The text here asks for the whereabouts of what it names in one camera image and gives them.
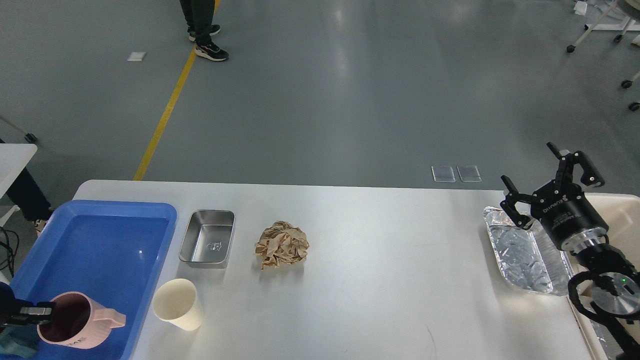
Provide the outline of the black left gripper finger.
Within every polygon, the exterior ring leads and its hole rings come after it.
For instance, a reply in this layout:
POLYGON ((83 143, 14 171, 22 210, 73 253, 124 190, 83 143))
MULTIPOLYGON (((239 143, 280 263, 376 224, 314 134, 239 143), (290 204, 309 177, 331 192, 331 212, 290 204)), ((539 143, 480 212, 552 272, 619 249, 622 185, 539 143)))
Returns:
POLYGON ((16 301, 10 305, 10 326, 45 325, 54 317, 54 301, 16 301))

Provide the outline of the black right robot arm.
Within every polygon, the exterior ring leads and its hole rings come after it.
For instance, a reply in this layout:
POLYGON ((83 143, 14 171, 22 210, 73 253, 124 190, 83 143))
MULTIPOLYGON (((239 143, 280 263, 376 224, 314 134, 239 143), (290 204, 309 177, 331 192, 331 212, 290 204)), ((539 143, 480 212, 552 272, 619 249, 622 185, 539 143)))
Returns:
POLYGON ((574 256, 583 267, 567 283, 574 309, 608 330, 621 348, 618 360, 637 360, 639 342, 622 321, 639 319, 639 271, 610 244, 610 227, 585 194, 585 187, 602 187, 605 180, 583 151, 546 145, 558 159, 555 177, 525 194, 502 175, 506 192, 500 207, 523 230, 537 221, 558 251, 574 256))

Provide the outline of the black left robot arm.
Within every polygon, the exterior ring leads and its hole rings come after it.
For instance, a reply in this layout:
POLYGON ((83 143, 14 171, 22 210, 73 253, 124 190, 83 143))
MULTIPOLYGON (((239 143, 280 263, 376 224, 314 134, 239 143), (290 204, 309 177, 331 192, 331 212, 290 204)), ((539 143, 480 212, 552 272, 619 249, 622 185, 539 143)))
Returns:
POLYGON ((5 282, 0 283, 0 325, 23 327, 45 325, 53 320, 54 301, 32 301, 17 298, 13 289, 5 282))

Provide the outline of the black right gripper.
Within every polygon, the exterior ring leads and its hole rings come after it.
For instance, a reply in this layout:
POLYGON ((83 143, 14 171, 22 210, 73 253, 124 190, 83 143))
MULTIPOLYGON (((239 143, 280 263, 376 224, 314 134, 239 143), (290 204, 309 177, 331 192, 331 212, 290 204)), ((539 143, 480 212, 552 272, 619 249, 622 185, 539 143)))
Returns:
POLYGON ((603 243, 610 226, 586 198, 584 191, 586 188, 603 187, 604 177, 582 150, 560 150, 553 142, 547 142, 546 146, 558 159, 553 181, 532 194, 525 194, 518 191, 510 177, 501 175, 506 193, 500 206, 512 223, 522 230, 529 230, 534 221, 540 223, 558 250, 581 252, 603 243), (582 169, 579 183, 574 182, 575 166, 582 169), (517 203, 530 205, 531 215, 519 212, 517 203))

